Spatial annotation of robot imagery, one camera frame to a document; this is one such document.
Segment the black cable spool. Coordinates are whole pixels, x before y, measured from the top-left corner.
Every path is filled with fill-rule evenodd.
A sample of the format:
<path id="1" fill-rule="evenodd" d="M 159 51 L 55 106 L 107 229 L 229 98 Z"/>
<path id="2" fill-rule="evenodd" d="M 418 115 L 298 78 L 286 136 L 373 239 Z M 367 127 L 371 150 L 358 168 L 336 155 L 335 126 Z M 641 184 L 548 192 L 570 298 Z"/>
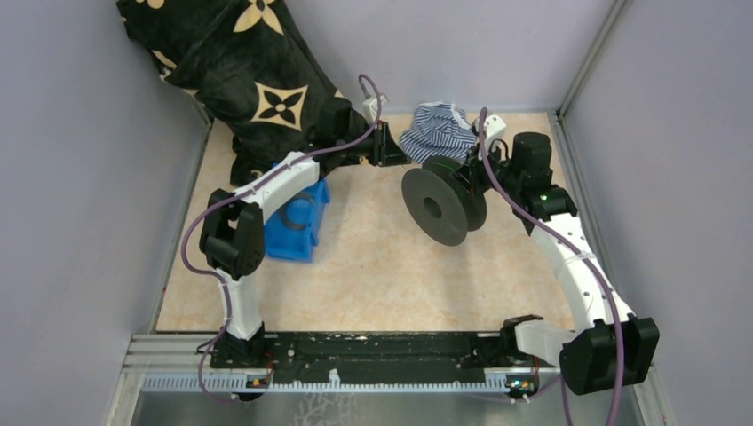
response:
<path id="1" fill-rule="evenodd" d="M 460 168 L 459 161 L 434 155 L 401 180 L 402 199 L 415 223 L 430 238 L 450 247 L 462 244 L 487 219 L 485 196 L 472 194 L 453 177 Z"/>

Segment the blue plastic bin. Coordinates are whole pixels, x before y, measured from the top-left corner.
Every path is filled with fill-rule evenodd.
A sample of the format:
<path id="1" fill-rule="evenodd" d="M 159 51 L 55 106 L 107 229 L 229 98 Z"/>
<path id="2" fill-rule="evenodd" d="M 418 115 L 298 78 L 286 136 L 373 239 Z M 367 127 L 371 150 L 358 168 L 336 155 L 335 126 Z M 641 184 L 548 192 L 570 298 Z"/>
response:
<path id="1" fill-rule="evenodd" d="M 294 195 L 266 221 L 266 255 L 311 263 L 329 204 L 329 186 L 325 179 Z"/>

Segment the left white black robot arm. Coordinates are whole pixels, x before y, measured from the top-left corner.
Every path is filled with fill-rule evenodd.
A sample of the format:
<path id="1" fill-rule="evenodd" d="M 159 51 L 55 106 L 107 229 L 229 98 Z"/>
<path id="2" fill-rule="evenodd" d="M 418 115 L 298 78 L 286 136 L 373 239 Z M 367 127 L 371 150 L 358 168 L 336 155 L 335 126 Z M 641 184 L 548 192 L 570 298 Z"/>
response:
<path id="1" fill-rule="evenodd" d="M 350 103 L 332 99 L 306 135 L 310 144 L 306 151 L 290 152 L 245 186 L 211 195 L 206 210 L 189 226 L 201 231 L 199 249 L 207 266 L 198 269 L 182 255 L 187 269 L 214 278 L 219 287 L 224 320 L 211 348 L 231 352 L 245 367 L 264 360 L 264 321 L 251 277 L 266 255 L 266 223 L 295 196 L 361 157 L 378 167 L 389 165 L 387 154 L 396 145 L 382 119 L 385 104 L 382 93 L 366 99 L 367 122 L 358 129 L 351 123 Z"/>

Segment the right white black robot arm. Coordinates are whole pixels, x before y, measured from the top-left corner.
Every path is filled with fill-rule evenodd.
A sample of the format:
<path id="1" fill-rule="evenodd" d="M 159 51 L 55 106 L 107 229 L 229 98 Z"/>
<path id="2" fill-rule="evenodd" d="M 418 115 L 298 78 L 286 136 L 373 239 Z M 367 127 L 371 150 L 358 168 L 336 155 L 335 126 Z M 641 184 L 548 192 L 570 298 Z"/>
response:
<path id="1" fill-rule="evenodd" d="M 642 383 L 653 364 L 660 331 L 618 295 L 589 245 L 574 200 L 554 183 L 549 137 L 522 132 L 506 153 L 485 138 L 469 155 L 475 193 L 498 191 L 550 263 L 571 311 L 573 329 L 537 315 L 508 319 L 500 353 L 522 366 L 536 357 L 558 367 L 576 395 Z"/>

